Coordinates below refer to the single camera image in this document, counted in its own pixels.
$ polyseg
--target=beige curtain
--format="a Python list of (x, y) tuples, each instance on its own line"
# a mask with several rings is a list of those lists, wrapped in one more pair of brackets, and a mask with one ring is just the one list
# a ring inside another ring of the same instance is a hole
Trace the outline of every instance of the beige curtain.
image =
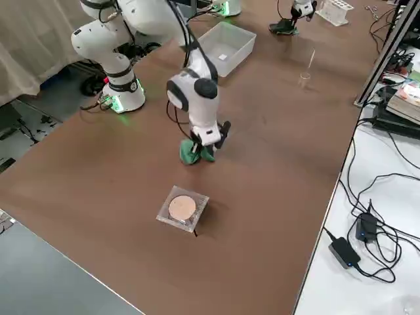
[(70, 38), (89, 20), (79, 0), (0, 0), (0, 106), (80, 60)]

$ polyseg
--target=white table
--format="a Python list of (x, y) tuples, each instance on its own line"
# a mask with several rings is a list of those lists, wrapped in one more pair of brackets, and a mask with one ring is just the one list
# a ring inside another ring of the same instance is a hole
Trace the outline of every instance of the white table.
[[(371, 113), (371, 108), (365, 108), (362, 117), (371, 117)], [(420, 165), (420, 141), (397, 135), (393, 137), (403, 154), (414, 164)], [(351, 167), (350, 184), (356, 195), (377, 175), (395, 172), (420, 177), (420, 171), (398, 155), (385, 132), (372, 129), (371, 125), (366, 123), (357, 128), (354, 139), (356, 159)], [(353, 154), (354, 150), (351, 148), (341, 174), (341, 180), (345, 184)], [(387, 224), (420, 236), (420, 182), (388, 178), (378, 182), (362, 195), (361, 201), (368, 206), (370, 198)], [(337, 238), (346, 237), (354, 222), (354, 217), (350, 215), (351, 209), (345, 191), (337, 183), (325, 216), (325, 227)], [(354, 238), (354, 231), (350, 235), (350, 242), (362, 258), (359, 265), (366, 272), (372, 273), (380, 268), (379, 264), (370, 258), (364, 245)], [(409, 243), (400, 242), (402, 258), (394, 268), (396, 282), (392, 284), (365, 278), (354, 268), (343, 269), (329, 251), (330, 243), (328, 235), (322, 232), (298, 299), (295, 315), (404, 315), (403, 306), (398, 306), (399, 312), (392, 310), (392, 307), (397, 307), (392, 305), (396, 305), (398, 298), (414, 295), (420, 299), (420, 254)]]

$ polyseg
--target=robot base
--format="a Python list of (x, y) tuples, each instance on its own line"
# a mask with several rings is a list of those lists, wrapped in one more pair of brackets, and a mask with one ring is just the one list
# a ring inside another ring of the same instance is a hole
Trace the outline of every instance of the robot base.
[(110, 88), (109, 84), (105, 85), (102, 90), (104, 96), (110, 96), (112, 99), (111, 109), (117, 114), (123, 112), (132, 112), (143, 107), (146, 102), (144, 89), (137, 80), (138, 88), (135, 92), (117, 92)]

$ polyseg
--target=green led light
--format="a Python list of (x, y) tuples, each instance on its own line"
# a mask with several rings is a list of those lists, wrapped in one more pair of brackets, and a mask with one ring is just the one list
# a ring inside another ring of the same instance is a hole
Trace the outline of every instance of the green led light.
[(139, 80), (139, 79), (137, 79), (137, 84), (138, 84), (138, 86), (142, 89), (142, 91), (143, 91), (143, 93), (144, 93), (144, 89), (143, 89), (143, 87), (142, 87), (142, 85), (141, 85), (141, 83), (140, 83), (140, 80)]
[(123, 111), (124, 107), (121, 105), (121, 101), (119, 100), (119, 97), (116, 97), (116, 96), (112, 97), (111, 109), (117, 113), (121, 113)]

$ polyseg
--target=clear plastic container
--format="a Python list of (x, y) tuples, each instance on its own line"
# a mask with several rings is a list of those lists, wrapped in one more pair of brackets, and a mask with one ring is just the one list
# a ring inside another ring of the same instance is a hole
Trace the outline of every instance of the clear plastic container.
[(250, 31), (220, 22), (198, 41), (219, 75), (226, 77), (252, 53), (256, 37)]

